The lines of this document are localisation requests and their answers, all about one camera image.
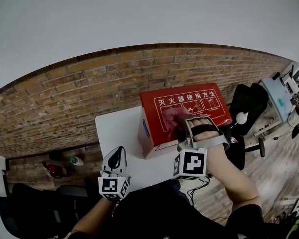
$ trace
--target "tabletop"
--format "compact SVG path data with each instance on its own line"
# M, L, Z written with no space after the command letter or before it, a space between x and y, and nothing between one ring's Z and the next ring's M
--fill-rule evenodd
M127 154L127 173L131 176L130 191L146 188L173 177L175 148L166 154L144 159L138 141L141 106L95 118L102 156L123 146Z
M265 78L262 79L261 82L274 105L279 119L283 122L287 121L289 113L293 108L290 102L292 96L287 88L281 84L280 79L274 81L272 78Z

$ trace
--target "fire extinguisher box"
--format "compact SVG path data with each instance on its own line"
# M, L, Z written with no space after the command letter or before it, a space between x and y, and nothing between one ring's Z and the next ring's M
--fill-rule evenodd
M176 150L176 132L167 131L162 112L186 107L190 114L209 116L217 126L232 122L231 116L216 83L191 85L142 92L142 112L138 138L144 158Z

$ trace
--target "red cloth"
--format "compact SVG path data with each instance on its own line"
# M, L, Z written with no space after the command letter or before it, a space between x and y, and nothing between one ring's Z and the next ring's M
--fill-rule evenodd
M189 115L189 111L186 107L179 107L179 108L171 108L162 112L162 118L166 129L169 131L169 136L167 139L170 138L171 133L177 127L178 129L182 130L182 127L175 121L175 116L182 116L182 115Z

